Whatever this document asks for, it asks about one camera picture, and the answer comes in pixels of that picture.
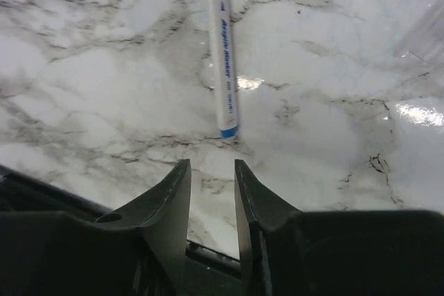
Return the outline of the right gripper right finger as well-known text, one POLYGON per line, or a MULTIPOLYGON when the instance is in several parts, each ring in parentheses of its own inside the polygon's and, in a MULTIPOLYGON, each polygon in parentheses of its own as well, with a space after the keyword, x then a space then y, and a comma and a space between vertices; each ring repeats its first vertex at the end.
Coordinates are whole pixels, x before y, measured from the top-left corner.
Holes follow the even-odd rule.
POLYGON ((296 209, 234 163, 245 295, 442 295, 443 216, 296 209))

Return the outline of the white marker pen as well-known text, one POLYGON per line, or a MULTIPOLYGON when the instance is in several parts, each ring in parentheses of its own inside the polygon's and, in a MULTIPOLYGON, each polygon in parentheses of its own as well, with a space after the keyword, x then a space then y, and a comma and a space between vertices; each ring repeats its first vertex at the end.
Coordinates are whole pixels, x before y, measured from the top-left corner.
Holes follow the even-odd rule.
POLYGON ((230 31, 230 0, 207 0, 207 13, 217 125, 223 138, 231 138, 237 133, 239 117, 230 31))

